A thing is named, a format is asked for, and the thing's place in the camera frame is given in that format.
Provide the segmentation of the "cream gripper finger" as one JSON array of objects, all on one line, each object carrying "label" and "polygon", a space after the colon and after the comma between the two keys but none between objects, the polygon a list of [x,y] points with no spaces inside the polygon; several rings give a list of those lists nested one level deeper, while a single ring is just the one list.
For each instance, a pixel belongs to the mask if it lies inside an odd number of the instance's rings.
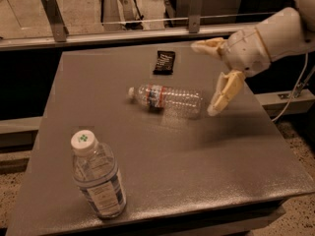
[{"label": "cream gripper finger", "polygon": [[208,54],[214,58],[221,58],[221,51],[226,43],[222,37],[215,37],[206,40],[198,40],[191,44],[191,48],[196,53]]},{"label": "cream gripper finger", "polygon": [[231,70],[227,74],[220,73],[215,93],[207,109],[208,114],[210,116],[220,114],[242,90],[245,79],[245,74],[238,70]]}]

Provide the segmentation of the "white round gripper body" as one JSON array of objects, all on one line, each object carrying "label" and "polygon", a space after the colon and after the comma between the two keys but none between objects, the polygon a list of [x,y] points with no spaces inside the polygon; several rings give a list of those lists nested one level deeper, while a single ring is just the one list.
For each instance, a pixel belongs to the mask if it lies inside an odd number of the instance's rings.
[{"label": "white round gripper body", "polygon": [[263,40],[255,28],[233,33],[221,46],[220,55],[230,70],[243,72],[246,78],[256,76],[271,65]]}]

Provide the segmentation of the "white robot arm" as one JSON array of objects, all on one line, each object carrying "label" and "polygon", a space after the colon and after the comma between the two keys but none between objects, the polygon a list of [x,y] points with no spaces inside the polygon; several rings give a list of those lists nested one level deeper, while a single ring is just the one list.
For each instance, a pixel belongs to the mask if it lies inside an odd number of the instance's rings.
[{"label": "white robot arm", "polygon": [[192,44],[195,52],[219,59],[229,69],[219,75],[209,115],[221,113],[242,90],[246,78],[286,56],[315,51],[315,0],[295,0],[295,4],[227,39],[216,37]]}]

